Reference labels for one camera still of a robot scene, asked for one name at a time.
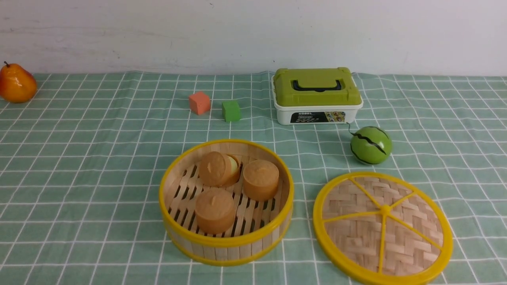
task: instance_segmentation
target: green ball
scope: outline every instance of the green ball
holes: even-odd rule
[[[368,126],[353,134],[350,149],[360,162],[379,164],[391,154],[392,140],[382,129]]]

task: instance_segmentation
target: lid center knob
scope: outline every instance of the lid center knob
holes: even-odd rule
[[[383,216],[388,215],[390,212],[391,212],[391,207],[389,207],[389,205],[380,206],[380,213]]]

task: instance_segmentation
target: orange cube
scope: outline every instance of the orange cube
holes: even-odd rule
[[[189,103],[190,109],[198,115],[202,115],[211,109],[211,100],[209,100],[208,95],[204,94],[202,91],[190,95]]]

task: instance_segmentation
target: black stripe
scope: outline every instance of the black stripe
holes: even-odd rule
[[[380,150],[383,154],[387,155],[387,153],[385,153],[385,151],[384,151],[384,150],[383,150],[383,149],[382,149],[382,148],[381,148],[378,144],[374,143],[374,142],[373,142],[370,138],[368,138],[368,137],[366,137],[366,136],[362,136],[362,135],[360,135],[360,134],[358,134],[358,133],[354,133],[354,134],[352,134],[352,135],[357,136],[357,137],[358,137],[358,138],[360,138],[360,139],[364,139],[364,140],[366,140],[369,144],[371,144],[371,145],[375,146],[375,147],[376,147],[376,148],[378,148],[378,150]]]
[[[350,151],[352,152],[352,154],[362,163],[364,164],[369,164],[369,165],[373,165],[373,163],[370,163],[368,161],[364,161],[363,159],[361,159],[359,156],[357,156],[357,154],[354,152],[354,150],[352,149],[352,145],[350,145]]]
[[[374,128],[374,129],[377,129],[377,130],[381,131],[383,134],[385,134],[385,136],[386,136],[387,138],[389,138],[389,136],[388,136],[388,135],[385,133],[385,131],[383,131],[381,128],[376,127],[376,126],[369,126],[369,128]]]

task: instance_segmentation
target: watermelon stem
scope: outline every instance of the watermelon stem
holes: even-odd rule
[[[353,133],[353,132],[351,132],[351,131],[350,131],[350,123],[349,123],[349,122],[347,122],[347,125],[349,125],[349,133],[350,133],[351,135],[355,135],[355,133]]]

